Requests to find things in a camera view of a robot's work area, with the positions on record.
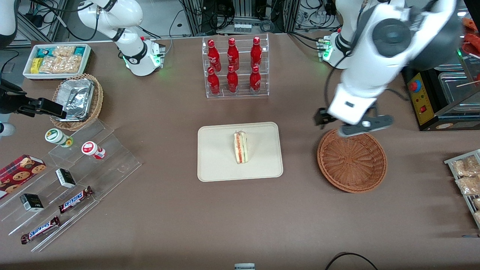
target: sandwich slice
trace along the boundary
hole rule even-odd
[[[248,162],[247,151],[247,134],[243,131],[236,132],[234,134],[235,144],[235,157],[237,158],[237,164]]]

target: snack box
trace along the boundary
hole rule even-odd
[[[0,169],[0,199],[12,193],[46,168],[43,160],[22,155]]]
[[[77,73],[60,73],[60,74],[33,74],[30,73],[30,67],[32,67],[32,63],[37,56],[37,53],[41,49],[52,48],[56,46],[76,46],[76,47],[85,47],[85,51],[82,56],[82,61],[80,62],[80,68],[78,69]],[[82,75],[85,71],[85,68],[88,63],[88,58],[91,52],[90,46],[85,43],[57,43],[57,44],[42,44],[42,45],[35,45],[30,52],[30,56],[28,57],[27,64],[24,68],[24,77],[30,80],[57,80],[57,79],[66,79],[76,75]]]

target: table surface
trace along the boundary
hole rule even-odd
[[[373,134],[388,158],[385,180],[365,194],[340,191],[315,154],[339,123],[320,130],[312,121],[330,67],[287,35],[269,38],[270,96],[242,100],[206,99],[201,38],[175,39],[164,69],[146,77],[125,68],[114,43],[91,43],[87,71],[105,95],[100,119],[144,164],[42,252],[0,224],[2,269],[323,269],[342,251],[379,269],[478,269],[480,240],[460,237],[478,230],[443,160],[480,148],[479,132],[419,132],[411,104],[386,92],[380,112],[396,121]],[[51,98],[58,84],[26,79],[23,89]],[[400,76],[390,87],[405,89]],[[49,117],[10,121],[17,133],[0,141],[1,166],[52,149],[43,139]],[[198,180],[199,128],[269,121],[279,127],[281,177]],[[350,261],[342,269],[364,266]]]

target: red bottle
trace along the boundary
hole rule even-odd
[[[213,67],[208,67],[208,86],[210,87],[210,92],[212,92],[212,95],[218,96],[220,95],[220,81],[218,80],[217,75],[215,74],[215,70]]]
[[[228,90],[230,93],[235,94],[239,89],[239,77],[235,72],[235,67],[233,65],[228,66]]]
[[[235,45],[235,39],[232,37],[228,39],[227,56],[228,56],[228,64],[233,65],[233,68],[235,70],[238,70],[240,68],[239,49]]]
[[[207,42],[208,44],[208,61],[210,62],[210,66],[215,68],[216,72],[220,72],[222,70],[222,65],[220,64],[220,54],[218,50],[215,48],[215,42],[210,39]]]
[[[252,74],[250,74],[250,92],[252,94],[258,94],[260,91],[260,74],[258,73],[258,66],[252,68]]]
[[[253,38],[253,46],[252,50],[250,51],[250,58],[250,66],[252,66],[252,68],[255,65],[260,66],[260,64],[262,63],[262,47],[260,47],[259,37]]]

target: brown wicker basket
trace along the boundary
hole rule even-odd
[[[95,120],[98,118],[98,115],[100,114],[100,111],[102,110],[102,102],[103,102],[103,89],[100,83],[97,81],[95,77],[89,74],[82,74],[78,76],[74,76],[71,78],[68,78],[67,80],[80,80],[80,79],[90,79],[95,83],[95,89],[93,92],[93,97],[92,97],[92,105],[90,106],[90,116],[86,121],[83,122],[60,122],[54,120],[52,116],[50,116],[50,120],[52,123],[60,129],[66,129],[66,130],[71,130],[71,131],[76,131],[79,130],[81,127],[86,125],[88,122]],[[60,85],[57,87],[57,91],[53,94],[53,100],[57,98],[57,95],[59,93]]]
[[[343,138],[333,129],[318,145],[317,161],[330,183],[341,190],[371,191],[384,179],[387,158],[380,143],[370,134]]]

